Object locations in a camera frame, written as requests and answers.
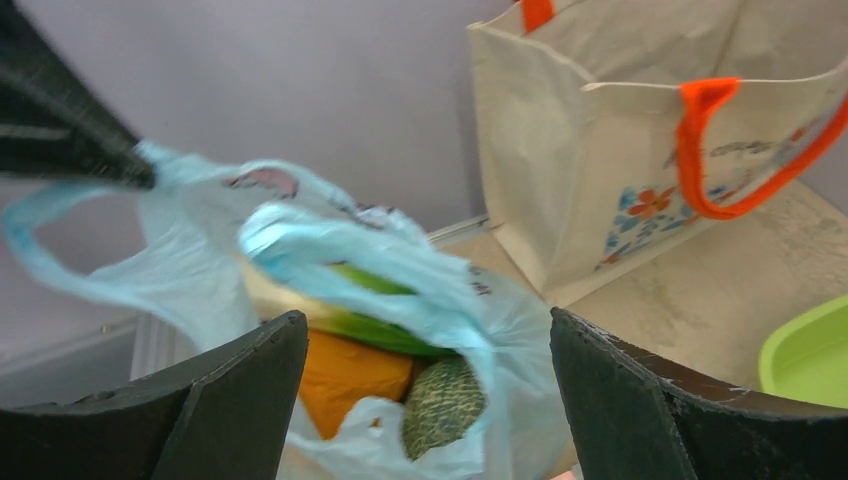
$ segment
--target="melon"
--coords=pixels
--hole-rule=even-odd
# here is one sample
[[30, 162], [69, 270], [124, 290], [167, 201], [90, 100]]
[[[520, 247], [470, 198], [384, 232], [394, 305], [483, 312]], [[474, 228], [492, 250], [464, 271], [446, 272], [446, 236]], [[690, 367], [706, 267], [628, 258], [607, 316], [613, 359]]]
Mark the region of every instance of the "melon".
[[406, 400], [401, 436], [417, 460], [428, 450], [455, 442], [486, 408], [486, 396], [462, 357], [440, 360], [415, 380]]

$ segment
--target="canvas tote bag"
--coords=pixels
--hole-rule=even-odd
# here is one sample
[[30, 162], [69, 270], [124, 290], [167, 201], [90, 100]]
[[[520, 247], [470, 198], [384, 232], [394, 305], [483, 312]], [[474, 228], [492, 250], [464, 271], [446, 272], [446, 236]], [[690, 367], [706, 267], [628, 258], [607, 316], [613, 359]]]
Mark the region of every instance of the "canvas tote bag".
[[749, 212], [848, 121], [848, 2], [520, 0], [469, 27], [494, 236], [571, 303]]

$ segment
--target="green bowl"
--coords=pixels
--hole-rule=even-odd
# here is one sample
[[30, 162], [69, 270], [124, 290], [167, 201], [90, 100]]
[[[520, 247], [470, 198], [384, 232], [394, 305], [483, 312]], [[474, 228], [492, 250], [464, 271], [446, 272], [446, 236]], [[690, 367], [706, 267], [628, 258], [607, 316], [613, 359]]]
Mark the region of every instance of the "green bowl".
[[777, 329], [760, 351], [763, 391], [848, 408], [848, 295]]

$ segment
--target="plastic bag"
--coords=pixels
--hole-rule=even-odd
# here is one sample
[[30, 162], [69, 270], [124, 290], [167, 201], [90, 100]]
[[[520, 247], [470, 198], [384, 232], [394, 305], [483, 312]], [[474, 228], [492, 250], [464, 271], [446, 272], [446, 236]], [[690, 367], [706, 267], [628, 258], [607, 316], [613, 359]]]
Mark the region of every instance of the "plastic bag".
[[[435, 251], [401, 212], [357, 204], [301, 167], [274, 160], [223, 166], [149, 143], [140, 153], [157, 170], [157, 187], [138, 198], [148, 247], [88, 276], [68, 272], [32, 230], [115, 190], [58, 184], [3, 215], [11, 251], [33, 276], [92, 301], [154, 313], [205, 351], [258, 324], [233, 260], [241, 253], [292, 290], [456, 350], [486, 394], [486, 409], [461, 440], [414, 463], [400, 441], [402, 405], [363, 399], [339, 434], [322, 441], [298, 402], [282, 478], [523, 480], [543, 478], [554, 465], [569, 429], [548, 348], [550, 315], [534, 295]], [[337, 262], [417, 295], [357, 287], [326, 268]]]

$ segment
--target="orange strap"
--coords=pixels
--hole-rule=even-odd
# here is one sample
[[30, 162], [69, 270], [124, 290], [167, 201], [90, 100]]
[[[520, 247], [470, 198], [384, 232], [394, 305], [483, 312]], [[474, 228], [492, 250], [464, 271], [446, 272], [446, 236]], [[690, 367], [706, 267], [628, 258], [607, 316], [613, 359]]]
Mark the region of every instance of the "orange strap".
[[517, 0], [524, 13], [524, 29], [527, 33], [536, 30], [554, 18], [553, 0]]
[[677, 170], [683, 198], [692, 210], [714, 220], [730, 220], [762, 205], [823, 154], [848, 125], [848, 96], [836, 115], [810, 145], [749, 196], [733, 205], [713, 203], [704, 193], [704, 159], [701, 143], [712, 115], [739, 89], [738, 78], [713, 78], [684, 83], [683, 119], [677, 128]]

